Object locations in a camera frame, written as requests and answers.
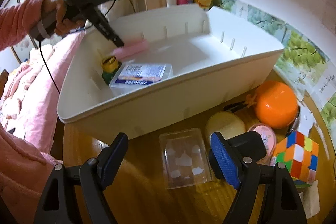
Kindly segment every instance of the rubik's cube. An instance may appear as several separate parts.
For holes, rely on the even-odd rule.
[[[319,145],[294,131],[276,145],[271,165],[283,162],[297,188],[309,187],[315,180],[318,155]]]

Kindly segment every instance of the orange round container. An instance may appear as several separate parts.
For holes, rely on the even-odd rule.
[[[256,90],[255,114],[271,128],[289,126],[295,119],[298,104],[294,92],[284,83],[266,81]]]

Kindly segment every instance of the gray strap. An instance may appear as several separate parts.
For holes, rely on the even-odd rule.
[[[48,35],[47,31],[45,30],[43,26],[42,20],[40,20],[37,23],[37,29],[39,30],[39,33],[43,36],[43,38],[50,38],[50,35]]]

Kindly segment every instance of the clear plastic tray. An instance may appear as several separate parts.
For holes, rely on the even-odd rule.
[[[124,63],[110,82],[114,96],[144,88],[171,76],[171,64]]]
[[[168,189],[211,181],[209,162],[199,128],[161,134],[159,140]]]

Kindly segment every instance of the wooden table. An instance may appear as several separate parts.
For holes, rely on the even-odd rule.
[[[115,180],[104,192],[119,224],[222,223],[236,194],[234,188],[224,181],[215,179],[213,182],[196,186],[166,190],[159,135],[190,128],[200,128],[204,132],[205,124],[211,115],[220,111],[226,104],[244,100],[245,96],[241,95],[201,114],[129,141],[126,157]],[[323,131],[330,155],[328,160],[321,138],[313,127],[310,138],[320,146],[316,173],[316,179],[319,180],[320,212],[310,218],[308,223],[322,223],[336,202],[335,152],[326,126],[313,101],[309,97],[305,97],[304,101]],[[243,120],[246,129],[259,122],[252,109],[243,109],[236,114]],[[286,130],[276,131],[278,141],[284,138],[285,132]],[[81,134],[73,125],[65,125],[63,141],[65,166],[81,165],[87,159],[96,157],[105,146],[106,144]],[[260,185],[249,223],[257,222],[263,191],[264,186]],[[76,186],[76,195],[84,224],[91,223],[79,186]]]

